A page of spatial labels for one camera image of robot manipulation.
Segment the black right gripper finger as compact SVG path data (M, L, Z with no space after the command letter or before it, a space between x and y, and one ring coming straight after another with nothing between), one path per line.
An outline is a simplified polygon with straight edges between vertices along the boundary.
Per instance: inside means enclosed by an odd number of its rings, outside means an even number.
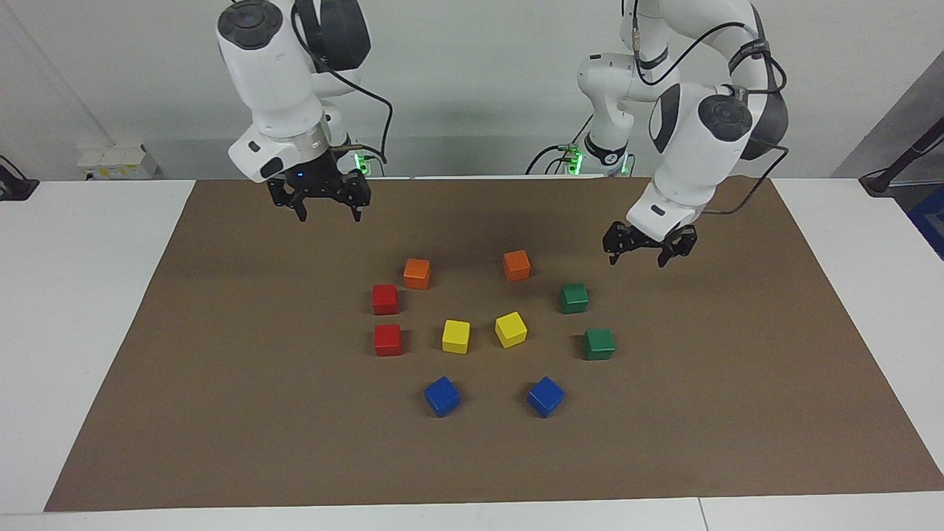
M305 189L301 188L289 191L286 189L286 184L287 181L283 178L267 179L267 189L270 192L272 201L277 207L292 209L298 221L304 223L308 216L307 209L304 205L305 198L307 198Z
M364 209L371 202L371 190L361 171L352 171L341 176L341 202L350 208L354 221L360 222Z

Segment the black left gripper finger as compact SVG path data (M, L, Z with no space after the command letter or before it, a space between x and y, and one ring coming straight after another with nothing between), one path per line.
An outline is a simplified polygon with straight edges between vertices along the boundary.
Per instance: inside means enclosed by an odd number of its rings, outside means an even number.
M697 229L675 229L661 242L659 268L664 268L674 257L686 257L697 243Z
M624 223L611 223L603 235L603 251L611 265L616 265L620 255L631 244L631 226Z

